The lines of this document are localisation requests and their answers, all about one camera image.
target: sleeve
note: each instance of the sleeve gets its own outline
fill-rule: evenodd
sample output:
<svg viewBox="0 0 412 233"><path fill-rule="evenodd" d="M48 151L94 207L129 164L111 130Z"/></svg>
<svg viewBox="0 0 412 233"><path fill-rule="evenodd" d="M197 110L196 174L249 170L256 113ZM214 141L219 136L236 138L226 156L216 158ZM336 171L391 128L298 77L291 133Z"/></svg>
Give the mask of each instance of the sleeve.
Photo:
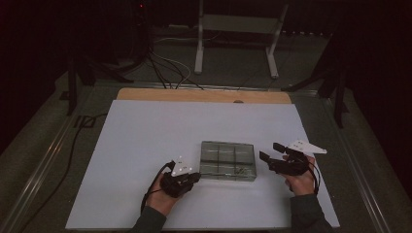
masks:
<svg viewBox="0 0 412 233"><path fill-rule="evenodd" d="M155 233L160 232L166 222L166 216L157 210L146 206L137 219L136 224L128 233Z"/></svg>
<svg viewBox="0 0 412 233"><path fill-rule="evenodd" d="M291 198L292 233L333 232L315 194Z"/></svg>

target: clear plastic container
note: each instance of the clear plastic container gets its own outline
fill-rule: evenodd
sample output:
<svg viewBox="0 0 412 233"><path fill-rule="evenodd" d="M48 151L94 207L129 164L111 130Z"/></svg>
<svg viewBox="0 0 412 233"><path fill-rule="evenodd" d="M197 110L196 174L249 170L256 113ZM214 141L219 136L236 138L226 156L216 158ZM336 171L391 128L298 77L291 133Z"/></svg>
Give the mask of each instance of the clear plastic container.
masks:
<svg viewBox="0 0 412 233"><path fill-rule="evenodd" d="M202 142L202 179L253 182L257 177L254 146L227 142Z"/></svg>

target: person's left hand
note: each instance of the person's left hand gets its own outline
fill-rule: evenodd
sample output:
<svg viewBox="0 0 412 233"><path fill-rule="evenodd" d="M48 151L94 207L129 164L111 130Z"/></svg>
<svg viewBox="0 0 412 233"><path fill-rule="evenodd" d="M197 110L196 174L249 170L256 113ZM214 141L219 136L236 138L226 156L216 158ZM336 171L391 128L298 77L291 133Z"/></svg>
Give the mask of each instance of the person's left hand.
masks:
<svg viewBox="0 0 412 233"><path fill-rule="evenodd" d="M146 206L150 206L155 210L161 212L164 216L167 216L172 211L172 208L176 204L176 202L181 199L181 197L171 197L167 195L163 190L161 190L160 181L162 178L163 174L160 174L160 176L155 181L154 186L151 190L151 192L154 192L149 195Z"/></svg>

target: floor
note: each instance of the floor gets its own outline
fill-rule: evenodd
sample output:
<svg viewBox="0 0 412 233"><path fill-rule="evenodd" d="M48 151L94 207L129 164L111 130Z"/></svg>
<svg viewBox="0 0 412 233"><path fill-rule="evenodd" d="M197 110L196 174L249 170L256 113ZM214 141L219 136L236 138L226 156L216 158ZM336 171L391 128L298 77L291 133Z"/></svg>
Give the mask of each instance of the floor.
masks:
<svg viewBox="0 0 412 233"><path fill-rule="evenodd" d="M175 68L161 57L173 60L183 77L190 74L190 82L181 83L179 88L277 91L308 78L327 44L322 37L282 35L275 51L280 77L273 80L265 61L264 38L250 42L213 33L210 38L214 40L206 42L201 75L192 73L194 39L157 38L151 58L161 64L155 63L173 88L182 76L177 70L171 71ZM0 232L67 232L65 222L104 117L99 117L93 127L83 129L79 135L78 121L84 116L107 113L124 86L163 88L150 60L124 74L134 83L118 83L97 71L95 74L98 77L95 86L79 84L79 105L71 116L66 115L67 101L59 100L67 90L67 74L58 79L56 92L0 157ZM339 129L331 119L333 99L320 99L316 95L320 84L312 83L291 93L291 99L301 114L309 139L330 148L330 156L317 158L341 223L335 231L412 232L411 202L351 90L347 89L345 94L348 113L343 115L344 128ZM42 170L39 164L50 166ZM60 181L60 188L54 192ZM289 232L289 229L273 231Z"/></svg>

